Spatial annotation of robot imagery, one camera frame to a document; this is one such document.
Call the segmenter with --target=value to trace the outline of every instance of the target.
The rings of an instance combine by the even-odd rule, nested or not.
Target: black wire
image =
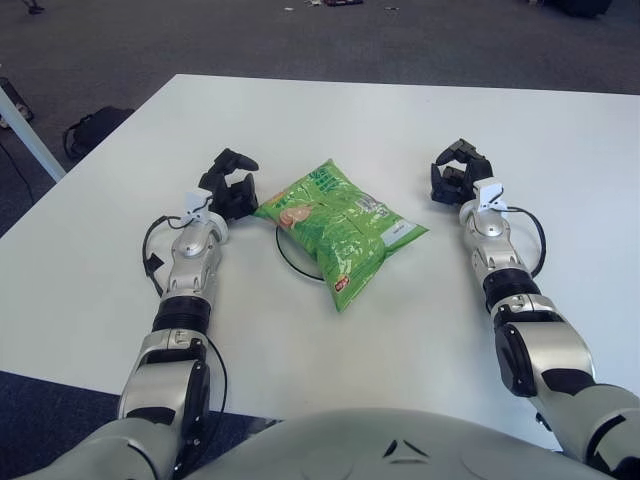
[[[161,297],[162,296],[162,287],[160,286],[160,284],[158,283],[158,280],[156,280],[156,276],[153,272],[153,270],[151,269],[151,266],[149,265],[149,259],[147,258],[147,243],[149,242],[149,236],[151,235],[151,233],[159,226],[162,225],[164,222],[167,222],[169,224],[169,226],[171,228],[174,228],[175,230],[179,230],[180,228],[184,228],[187,225],[189,225],[189,223],[191,223],[191,221],[189,221],[188,223],[180,226],[180,227],[173,227],[171,225],[170,220],[180,220],[180,217],[175,217],[175,216],[166,216],[163,215],[159,218],[157,218],[147,229],[147,233],[144,234],[144,240],[142,241],[142,266],[144,267],[144,273],[147,277],[149,277],[151,279],[151,283],[153,283],[153,286],[156,289],[156,292],[158,292],[158,295]]]
[[[191,213],[196,213],[200,210],[202,210],[204,207],[207,206],[207,203],[209,203],[209,200],[211,200],[213,198],[213,195],[209,195],[207,198],[204,199],[204,203],[202,205],[200,205],[198,208],[194,208],[193,212]]]
[[[502,194],[504,193],[504,187],[502,187],[502,191],[498,194],[496,194],[495,197],[493,197],[491,200],[489,200],[489,205],[491,205],[493,202],[495,202],[497,199],[499,199]]]
[[[22,172],[18,168],[18,165],[16,164],[16,161],[13,159],[13,157],[11,156],[9,151],[6,148],[4,148],[4,145],[2,145],[2,142],[0,142],[0,149],[2,149],[4,154],[7,156],[7,158],[9,159],[9,162],[11,162],[11,165],[13,166],[14,170],[16,171],[18,176],[22,179],[22,181],[24,182],[25,187],[27,187],[27,191],[29,192],[29,198],[31,199],[31,205],[32,206],[35,205],[36,201],[33,198],[33,191],[31,190],[31,185],[29,184],[27,179],[24,177],[24,175],[22,174]]]
[[[289,260],[287,258],[287,256],[284,254],[284,252],[282,251],[282,247],[280,246],[280,236],[278,235],[278,232],[280,231],[280,227],[276,228],[276,245],[278,246],[278,251],[280,252],[280,255],[282,255],[282,258],[284,258],[284,260],[289,264],[289,266],[291,268],[293,268],[296,272],[298,272],[301,275],[304,275],[307,278],[311,278],[313,280],[320,280],[321,282],[324,281],[324,278],[322,277],[316,277],[315,275],[311,275],[310,273],[305,272],[304,270],[301,270],[300,268],[296,267],[293,262],[291,262],[291,260]]]
[[[216,356],[218,357],[218,361],[220,362],[220,366],[222,367],[222,375],[224,376],[224,389],[222,391],[222,406],[220,407],[220,411],[218,412],[218,415],[217,415],[218,419],[216,423],[209,429],[209,433],[207,434],[206,439],[204,439],[203,443],[201,444],[199,453],[193,457],[190,457],[188,462],[185,462],[180,466],[179,470],[176,471],[176,474],[174,475],[174,480],[179,480],[185,477],[186,475],[188,475],[189,473],[191,473],[195,465],[200,461],[202,456],[209,449],[209,447],[211,446],[211,443],[213,442],[213,439],[215,438],[216,434],[218,433],[218,430],[220,429],[220,424],[222,423],[223,414],[227,406],[227,392],[229,390],[229,374],[227,373],[227,366],[225,365],[222,355],[220,354],[220,350],[218,350],[218,347],[216,347],[216,345],[208,336],[207,336],[207,341],[209,342],[209,345],[211,346],[211,348],[213,348],[213,351],[215,352]]]
[[[535,278],[542,271],[542,267],[544,266],[544,261],[547,258],[547,237],[544,234],[544,229],[542,228],[542,224],[533,213],[528,212],[524,208],[508,206],[506,210],[501,210],[498,208],[493,208],[492,210],[495,210],[496,212],[524,213],[525,215],[529,216],[533,224],[536,226],[536,230],[538,230],[538,237],[540,238],[540,258],[538,259],[538,264],[536,265],[536,268],[531,270],[531,278]]]
[[[189,220],[187,223],[184,223],[182,225],[178,225],[177,227],[174,225],[171,225],[171,220],[173,220],[175,217],[171,217],[167,219],[167,225],[169,225],[173,230],[182,230],[184,227],[188,227],[189,225],[191,225],[191,223],[193,223],[193,218],[191,220]]]

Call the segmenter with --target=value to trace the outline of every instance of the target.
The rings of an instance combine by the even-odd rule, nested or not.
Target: black bag
[[[96,113],[82,117],[78,123],[67,128],[62,135],[62,143],[69,160],[73,162],[82,160],[134,111],[133,108],[122,110],[115,107],[104,107]],[[73,143],[69,147],[71,132],[73,132]]]
[[[604,14],[612,0],[556,0],[556,4],[574,17],[595,17]]]

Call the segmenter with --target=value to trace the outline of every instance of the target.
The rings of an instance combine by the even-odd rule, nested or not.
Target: green snack bag
[[[343,311],[382,262],[427,231],[367,195],[329,160],[254,215],[287,230],[317,262]]]

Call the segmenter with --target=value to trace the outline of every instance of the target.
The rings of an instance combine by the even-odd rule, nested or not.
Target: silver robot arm
[[[640,400],[621,387],[595,382],[584,340],[540,293],[510,241],[509,209],[488,161],[461,140],[434,166],[454,159],[467,163],[467,175],[449,170],[441,176],[432,167],[432,197],[466,200],[460,222],[491,312],[503,383],[531,401],[566,455],[616,478],[640,478]]]
[[[220,245],[228,238],[226,219],[257,207],[253,177],[227,186],[237,168],[257,170],[248,157],[225,149],[187,195],[181,233],[171,251],[173,266],[162,289],[149,266],[145,273],[161,295],[153,328],[145,337],[124,387],[118,419],[96,430],[49,467],[28,480],[168,480],[181,478],[206,449],[213,343],[207,337],[213,309]]]

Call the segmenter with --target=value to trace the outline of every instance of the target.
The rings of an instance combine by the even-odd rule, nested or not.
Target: white table
[[[140,262],[149,223],[182,212],[224,147],[260,163],[261,200],[331,157],[431,231],[338,314],[326,287],[284,264],[272,226],[234,225],[210,332],[229,410],[428,410],[554,447],[500,381],[461,228],[430,201],[427,167],[459,137],[488,156],[505,199],[544,224],[538,283],[590,345],[598,380],[639,393],[639,117],[639,99],[620,95],[178,75],[0,240],[0,368],[119,393],[158,303]],[[512,219],[533,264],[535,230]],[[152,243],[165,260],[173,235]]]

